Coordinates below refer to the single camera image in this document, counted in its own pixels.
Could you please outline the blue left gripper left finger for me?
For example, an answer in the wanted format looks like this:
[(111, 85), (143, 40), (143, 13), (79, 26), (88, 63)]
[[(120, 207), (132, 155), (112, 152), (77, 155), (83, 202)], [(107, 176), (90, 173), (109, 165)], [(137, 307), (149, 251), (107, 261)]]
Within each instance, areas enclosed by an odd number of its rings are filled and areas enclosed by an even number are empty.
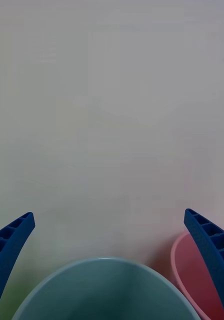
[(0, 299), (15, 262), (34, 228), (34, 214), (27, 212), (0, 230)]

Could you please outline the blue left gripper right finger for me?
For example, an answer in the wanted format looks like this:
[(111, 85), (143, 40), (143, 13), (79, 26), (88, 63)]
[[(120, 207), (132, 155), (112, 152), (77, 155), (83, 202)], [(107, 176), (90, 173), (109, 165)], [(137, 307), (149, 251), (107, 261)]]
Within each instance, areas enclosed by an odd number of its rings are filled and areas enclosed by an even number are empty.
[(224, 309), (224, 230), (187, 208), (184, 225), (193, 238)]

